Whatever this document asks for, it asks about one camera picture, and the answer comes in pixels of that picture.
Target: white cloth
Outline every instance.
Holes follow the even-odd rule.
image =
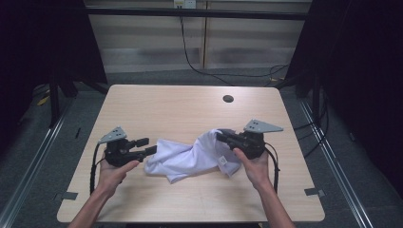
[[[152,175],[166,175],[170,183],[218,166],[231,177],[240,160],[224,143],[217,141],[217,129],[200,135],[193,145],[159,139],[157,153],[147,160],[144,171]]]

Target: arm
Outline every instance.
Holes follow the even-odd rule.
[[[123,181],[126,173],[138,164],[138,161],[131,161],[120,168],[116,168],[105,160],[101,161],[98,186],[68,227],[91,227],[107,200],[115,194],[116,188]]]
[[[270,223],[270,227],[295,227],[282,206],[272,182],[270,182],[268,154],[264,152],[260,158],[248,160],[240,149],[235,148],[234,152],[242,161],[248,179],[259,192],[264,213]]]

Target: hand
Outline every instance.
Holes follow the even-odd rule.
[[[107,193],[107,197],[111,198],[115,194],[118,185],[126,177],[126,173],[138,164],[139,161],[131,161],[122,167],[115,167],[109,164],[106,160],[102,160],[97,189],[101,188]]]
[[[261,154],[259,158],[255,158],[252,160],[249,160],[243,153],[243,151],[239,148],[234,148],[234,153],[243,163],[246,171],[246,176],[257,190],[259,190],[259,188],[267,182],[271,184],[268,170],[269,155],[267,154],[267,152],[263,152],[263,154]]]

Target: forearm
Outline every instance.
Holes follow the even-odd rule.
[[[108,194],[102,189],[96,188],[68,227],[91,227],[107,200]]]
[[[259,184],[257,190],[270,227],[295,227],[269,180]]]

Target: round hole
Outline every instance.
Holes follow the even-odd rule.
[[[223,99],[225,102],[227,102],[227,103],[232,103],[232,102],[234,102],[234,97],[231,96],[231,95],[225,95],[225,96],[222,97],[222,99]]]

